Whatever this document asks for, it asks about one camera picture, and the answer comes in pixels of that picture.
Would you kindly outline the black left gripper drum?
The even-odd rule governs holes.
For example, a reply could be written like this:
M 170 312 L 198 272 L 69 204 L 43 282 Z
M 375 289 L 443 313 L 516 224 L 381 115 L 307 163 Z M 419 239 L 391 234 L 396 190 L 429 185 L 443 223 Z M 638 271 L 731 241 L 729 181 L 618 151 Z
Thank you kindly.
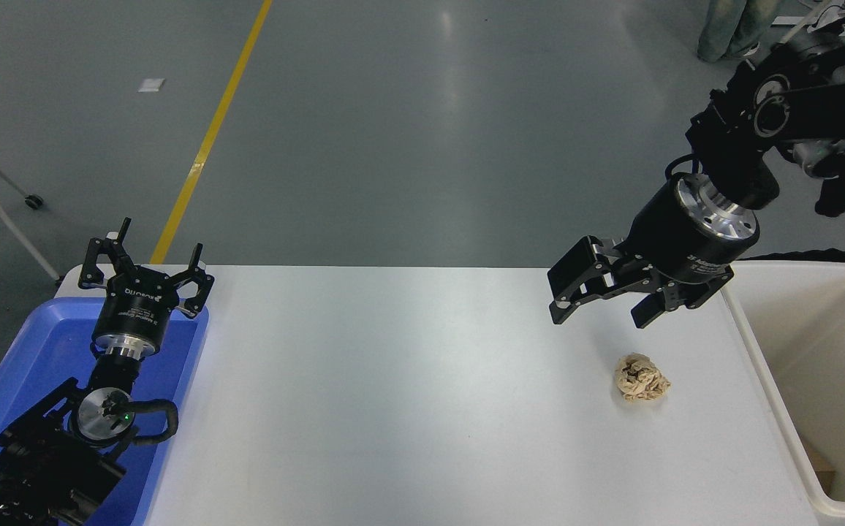
M 93 343 L 109 346 L 112 338 L 127 336 L 161 346 L 176 303 L 178 296 L 163 272 L 138 267 L 132 274 L 116 274 L 106 284 Z

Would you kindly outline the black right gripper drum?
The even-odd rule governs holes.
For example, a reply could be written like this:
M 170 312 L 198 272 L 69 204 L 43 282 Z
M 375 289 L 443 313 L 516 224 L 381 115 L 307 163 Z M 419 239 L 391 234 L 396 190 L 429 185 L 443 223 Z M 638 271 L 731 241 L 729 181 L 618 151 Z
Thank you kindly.
M 659 274 L 648 302 L 697 308 L 733 279 L 731 263 L 752 246 L 752 210 L 723 197 L 708 178 L 672 178 L 621 245 Z

